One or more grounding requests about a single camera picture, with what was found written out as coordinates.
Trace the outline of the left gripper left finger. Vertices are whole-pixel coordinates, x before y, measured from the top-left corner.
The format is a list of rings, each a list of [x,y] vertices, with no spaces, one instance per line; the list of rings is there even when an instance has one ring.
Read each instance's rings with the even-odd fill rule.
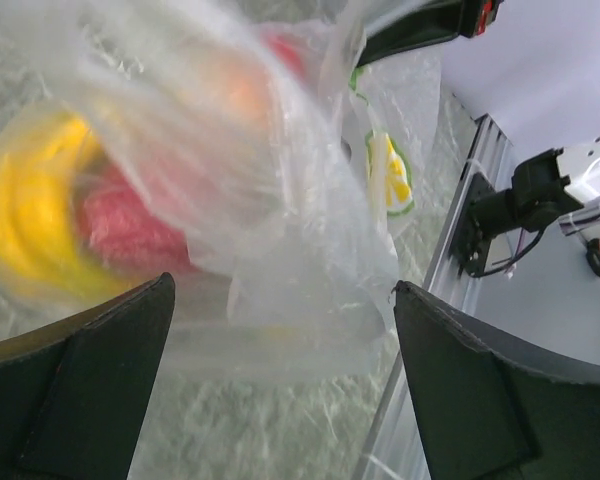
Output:
[[[124,479],[175,305],[163,274],[0,341],[0,479]]]

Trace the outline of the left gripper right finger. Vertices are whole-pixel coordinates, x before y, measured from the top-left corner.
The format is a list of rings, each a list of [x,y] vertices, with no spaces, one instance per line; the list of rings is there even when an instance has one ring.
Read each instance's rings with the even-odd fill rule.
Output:
[[[401,281],[394,308],[434,479],[600,479],[600,366]]]

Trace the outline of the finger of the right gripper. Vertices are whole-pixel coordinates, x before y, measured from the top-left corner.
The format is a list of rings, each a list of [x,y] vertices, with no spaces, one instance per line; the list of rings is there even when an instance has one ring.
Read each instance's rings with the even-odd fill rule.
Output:
[[[458,37],[482,35],[495,21],[501,4],[500,0],[425,1],[411,12],[394,10],[367,27],[357,67]]]

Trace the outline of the pink fake dragon fruit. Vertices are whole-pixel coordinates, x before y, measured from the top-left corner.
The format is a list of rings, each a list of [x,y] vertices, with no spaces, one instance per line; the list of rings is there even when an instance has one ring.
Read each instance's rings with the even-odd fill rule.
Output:
[[[128,274],[189,274],[184,234],[153,216],[124,175],[107,165],[77,201],[86,247],[105,265]]]

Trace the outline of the yellow fake banana bunch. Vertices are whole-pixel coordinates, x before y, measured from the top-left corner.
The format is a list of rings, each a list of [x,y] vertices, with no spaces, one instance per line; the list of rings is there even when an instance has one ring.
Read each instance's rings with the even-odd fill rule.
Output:
[[[133,288],[78,237],[74,182],[101,148],[87,124],[36,105],[0,133],[0,284],[42,305],[91,306]]]

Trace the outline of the fake orange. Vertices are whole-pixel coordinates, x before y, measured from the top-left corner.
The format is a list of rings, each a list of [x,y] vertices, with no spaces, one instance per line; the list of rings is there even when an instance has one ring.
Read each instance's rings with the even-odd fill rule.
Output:
[[[273,100],[266,67],[241,54],[202,52],[174,62],[176,97],[191,110],[211,113],[252,136],[270,132]]]

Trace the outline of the clear plastic bag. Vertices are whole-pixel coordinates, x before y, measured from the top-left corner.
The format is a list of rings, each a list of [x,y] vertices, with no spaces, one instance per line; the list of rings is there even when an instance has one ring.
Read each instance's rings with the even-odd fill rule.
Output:
[[[357,67],[399,2],[425,1],[0,1],[0,133],[36,105],[82,119],[101,148],[74,182],[83,249],[133,288],[175,282],[128,478],[352,475],[397,345],[393,286],[421,272],[444,210],[439,48]],[[308,83],[269,32],[304,46]],[[206,51],[268,69],[266,136],[178,100],[174,62]],[[194,272],[128,274],[86,247],[75,207],[107,165],[184,234]],[[0,341],[106,301],[33,304],[0,284]]]

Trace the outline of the bright red fake apple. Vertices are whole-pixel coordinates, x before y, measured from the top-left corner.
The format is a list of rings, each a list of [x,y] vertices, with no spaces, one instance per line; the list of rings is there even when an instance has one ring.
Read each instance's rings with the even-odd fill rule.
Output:
[[[311,80],[311,60],[306,49],[295,38],[282,33],[264,33],[263,39],[276,57],[301,81]]]

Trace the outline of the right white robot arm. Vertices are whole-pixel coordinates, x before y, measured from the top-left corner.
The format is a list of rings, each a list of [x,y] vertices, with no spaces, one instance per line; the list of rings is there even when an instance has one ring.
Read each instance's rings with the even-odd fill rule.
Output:
[[[426,1],[409,9],[399,2],[369,23],[358,64],[478,37],[500,7],[498,1]],[[600,136],[521,162],[505,190],[495,190],[485,174],[473,174],[449,253],[459,271],[472,278],[504,273],[534,249],[553,223],[566,236],[600,224]]]

